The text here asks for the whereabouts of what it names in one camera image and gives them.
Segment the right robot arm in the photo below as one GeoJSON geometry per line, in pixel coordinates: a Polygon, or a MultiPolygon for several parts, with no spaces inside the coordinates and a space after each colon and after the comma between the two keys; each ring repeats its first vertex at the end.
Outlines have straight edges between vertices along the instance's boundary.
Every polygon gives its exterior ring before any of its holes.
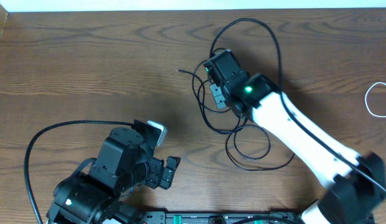
{"type": "Polygon", "coordinates": [[[366,156],[328,135],[300,112],[263,74],[249,75],[230,50],[204,62],[224,103],[290,148],[327,190],[301,215],[304,223],[362,223],[386,198],[383,160],[366,156]]]}

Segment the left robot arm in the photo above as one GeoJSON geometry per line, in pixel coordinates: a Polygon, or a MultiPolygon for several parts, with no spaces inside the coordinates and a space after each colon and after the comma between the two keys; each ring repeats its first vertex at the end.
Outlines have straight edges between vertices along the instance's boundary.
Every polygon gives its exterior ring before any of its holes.
{"type": "Polygon", "coordinates": [[[98,157],[84,160],[55,188],[48,223],[137,223],[139,211],[120,202],[120,197],[137,185],[171,187],[180,158],[154,157],[166,132],[154,121],[112,129],[98,157]]]}

